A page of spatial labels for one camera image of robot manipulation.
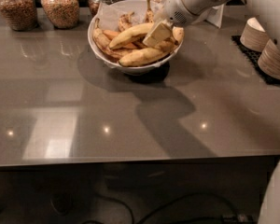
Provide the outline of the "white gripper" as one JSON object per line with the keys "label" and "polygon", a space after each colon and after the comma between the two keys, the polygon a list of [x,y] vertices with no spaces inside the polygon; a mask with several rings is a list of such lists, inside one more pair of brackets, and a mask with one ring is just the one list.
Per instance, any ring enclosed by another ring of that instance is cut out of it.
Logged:
{"label": "white gripper", "polygon": [[168,38],[172,26],[186,26],[203,21],[213,7],[221,6],[230,0],[165,0],[163,6],[156,12],[156,23],[143,39],[143,44],[153,48],[162,40]]}

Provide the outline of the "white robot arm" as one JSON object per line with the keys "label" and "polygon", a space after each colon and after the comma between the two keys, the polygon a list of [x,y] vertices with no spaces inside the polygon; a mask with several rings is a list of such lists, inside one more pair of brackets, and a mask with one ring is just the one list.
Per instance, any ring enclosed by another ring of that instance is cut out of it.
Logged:
{"label": "white robot arm", "polygon": [[[165,20],[169,26],[194,23],[211,7],[230,0],[166,0],[155,20]],[[280,0],[241,0],[259,18],[280,50]],[[260,208],[258,224],[280,224],[280,161],[276,165]]]}

